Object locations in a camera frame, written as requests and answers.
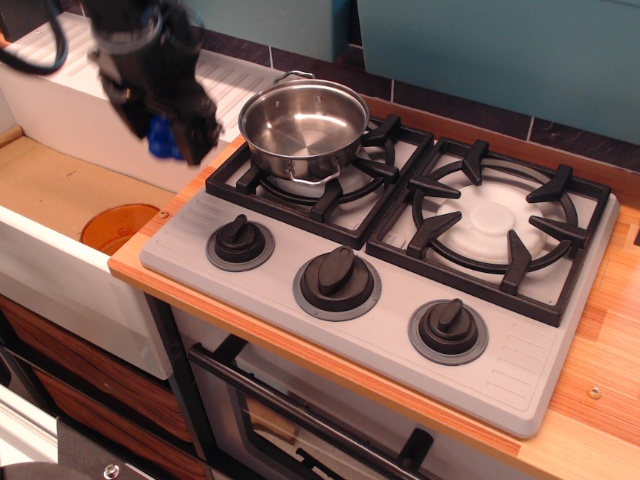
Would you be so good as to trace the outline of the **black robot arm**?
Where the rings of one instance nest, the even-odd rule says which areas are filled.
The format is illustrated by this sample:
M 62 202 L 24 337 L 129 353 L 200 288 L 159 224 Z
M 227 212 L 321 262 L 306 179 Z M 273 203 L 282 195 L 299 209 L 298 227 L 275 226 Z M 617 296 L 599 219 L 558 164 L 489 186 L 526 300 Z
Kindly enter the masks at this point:
M 198 166 L 218 144 L 215 102 L 196 80 L 202 20 L 182 1 L 84 1 L 92 60 L 112 107 L 140 139 L 168 123 L 179 157 Z

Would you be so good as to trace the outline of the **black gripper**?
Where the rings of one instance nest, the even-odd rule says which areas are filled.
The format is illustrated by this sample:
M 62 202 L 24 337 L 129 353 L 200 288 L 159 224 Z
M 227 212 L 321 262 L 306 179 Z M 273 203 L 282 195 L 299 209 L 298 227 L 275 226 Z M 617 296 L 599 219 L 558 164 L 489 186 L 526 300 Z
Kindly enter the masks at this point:
M 129 130 L 143 139 L 153 115 L 173 119 L 174 140 L 190 166 L 201 164 L 222 131 L 216 105 L 195 77 L 198 58 L 197 49 L 169 44 L 124 54 L 99 47 L 90 53 L 107 98 Z

